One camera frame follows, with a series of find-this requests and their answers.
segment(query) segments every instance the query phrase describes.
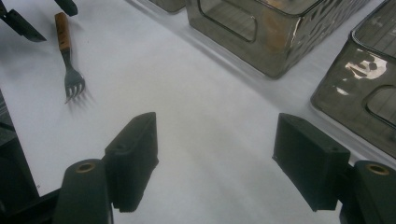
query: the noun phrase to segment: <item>wooden fork handle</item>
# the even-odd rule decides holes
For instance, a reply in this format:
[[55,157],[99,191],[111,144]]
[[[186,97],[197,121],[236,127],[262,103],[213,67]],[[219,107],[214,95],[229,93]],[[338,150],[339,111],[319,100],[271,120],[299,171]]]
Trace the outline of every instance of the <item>wooden fork handle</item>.
[[71,49],[69,22],[64,12],[55,15],[56,32],[58,34],[59,50]]

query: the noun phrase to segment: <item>gray storage bin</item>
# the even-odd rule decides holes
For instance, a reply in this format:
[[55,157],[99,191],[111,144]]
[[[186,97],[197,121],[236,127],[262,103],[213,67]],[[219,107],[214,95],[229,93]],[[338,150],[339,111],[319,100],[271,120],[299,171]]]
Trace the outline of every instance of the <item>gray storage bin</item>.
[[186,6],[185,0],[149,0],[168,12],[177,12]]
[[369,0],[186,0],[192,27],[278,78]]
[[396,158],[396,1],[350,34],[311,98],[313,106]]

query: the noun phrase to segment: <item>white table surface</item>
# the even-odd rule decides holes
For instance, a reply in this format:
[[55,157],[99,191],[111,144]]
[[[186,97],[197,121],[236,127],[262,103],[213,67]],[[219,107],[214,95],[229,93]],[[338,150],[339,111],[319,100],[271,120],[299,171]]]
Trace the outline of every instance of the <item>white table surface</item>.
[[160,163],[137,211],[115,211],[115,223],[339,223],[338,212],[313,213],[272,160],[280,112],[308,119],[353,160],[395,167],[309,103],[349,31],[379,0],[280,80],[192,29],[186,9],[172,15],[147,0],[75,0],[73,64],[87,89],[67,105],[53,17],[61,10],[50,0],[3,3],[48,39],[30,42],[0,23],[0,88],[40,195],[59,188],[73,163],[102,158],[133,117],[150,111]]

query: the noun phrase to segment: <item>metal fork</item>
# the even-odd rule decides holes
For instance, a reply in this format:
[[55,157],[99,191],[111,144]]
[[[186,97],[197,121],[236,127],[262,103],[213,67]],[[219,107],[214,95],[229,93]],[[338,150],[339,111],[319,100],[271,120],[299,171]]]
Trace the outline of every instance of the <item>metal fork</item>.
[[64,77],[64,88],[66,90],[66,102],[80,95],[85,89],[84,77],[73,68],[71,63],[71,42],[66,15],[61,12],[55,15],[56,30],[58,34],[59,50],[64,58],[66,76]]

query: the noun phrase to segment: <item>plastic bin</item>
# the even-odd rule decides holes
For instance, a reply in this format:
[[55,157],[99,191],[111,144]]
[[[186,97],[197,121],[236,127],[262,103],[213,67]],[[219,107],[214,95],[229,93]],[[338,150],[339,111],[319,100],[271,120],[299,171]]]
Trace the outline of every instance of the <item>plastic bin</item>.
[[185,0],[149,0],[167,12],[177,12],[186,6]]
[[396,158],[396,1],[350,34],[311,98],[313,106]]
[[186,0],[192,27],[278,78],[369,0]]

